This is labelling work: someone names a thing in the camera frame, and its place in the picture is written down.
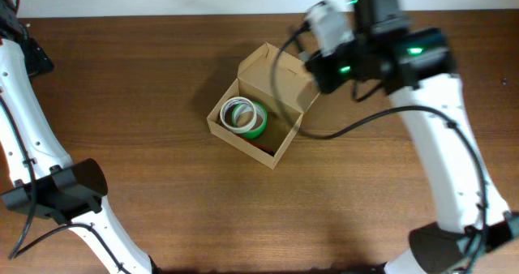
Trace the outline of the green tape roll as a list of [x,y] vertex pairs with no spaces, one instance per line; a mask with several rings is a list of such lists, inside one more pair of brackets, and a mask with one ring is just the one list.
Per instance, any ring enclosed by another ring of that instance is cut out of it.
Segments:
[[[263,134],[263,132],[267,126],[267,122],[268,122],[267,110],[259,102],[253,101],[253,104],[256,107],[255,125],[248,132],[241,134],[242,137],[245,137],[247,139],[259,138]],[[250,114],[250,113],[252,113],[252,108],[250,106],[248,106],[246,104],[236,105],[231,114],[232,123],[234,125],[237,125],[238,120],[242,116],[244,116],[246,114]]]

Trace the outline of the brown cardboard box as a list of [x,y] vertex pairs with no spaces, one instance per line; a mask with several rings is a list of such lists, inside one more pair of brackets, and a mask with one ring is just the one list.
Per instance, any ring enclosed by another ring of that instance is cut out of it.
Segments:
[[[292,142],[296,131],[282,117],[277,101],[296,124],[320,94],[312,76],[306,72],[302,61],[283,53],[276,68],[278,96],[272,94],[271,69],[279,49],[269,43],[261,45],[238,66],[237,78],[223,94],[217,105],[207,116],[209,130],[258,162],[273,169]],[[219,112],[231,97],[242,96],[259,102],[268,112],[268,122],[263,134],[254,141],[269,146],[275,156],[259,150],[223,126]]]

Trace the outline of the white masking tape roll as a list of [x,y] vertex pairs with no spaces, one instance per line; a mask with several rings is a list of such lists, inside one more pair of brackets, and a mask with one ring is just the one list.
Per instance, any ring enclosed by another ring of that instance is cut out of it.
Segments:
[[[231,114],[231,119],[237,121],[244,113],[249,113],[248,122],[244,122],[241,126],[229,124],[226,121],[226,114],[230,108],[235,108]],[[254,103],[246,97],[236,96],[229,98],[221,107],[219,112],[221,123],[225,128],[234,134],[240,135],[252,130],[256,124],[257,108]]]

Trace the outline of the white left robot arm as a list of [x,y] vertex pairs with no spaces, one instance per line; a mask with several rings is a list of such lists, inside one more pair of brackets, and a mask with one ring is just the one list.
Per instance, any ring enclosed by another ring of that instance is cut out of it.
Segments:
[[52,72],[54,64],[20,23],[20,2],[1,0],[1,146],[14,186],[1,200],[27,217],[8,258],[70,230],[110,273],[160,272],[114,215],[98,163],[74,162],[53,133],[32,79]]

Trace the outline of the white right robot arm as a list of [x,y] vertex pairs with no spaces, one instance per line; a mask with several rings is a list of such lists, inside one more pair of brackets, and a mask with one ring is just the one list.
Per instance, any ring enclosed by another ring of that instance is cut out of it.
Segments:
[[306,60],[321,92],[375,79],[401,116],[431,187],[436,219],[378,273],[469,273],[518,239],[518,215],[496,189],[470,128],[447,37],[410,29],[397,0],[351,0],[354,21],[330,2],[312,6],[304,29],[318,50]]

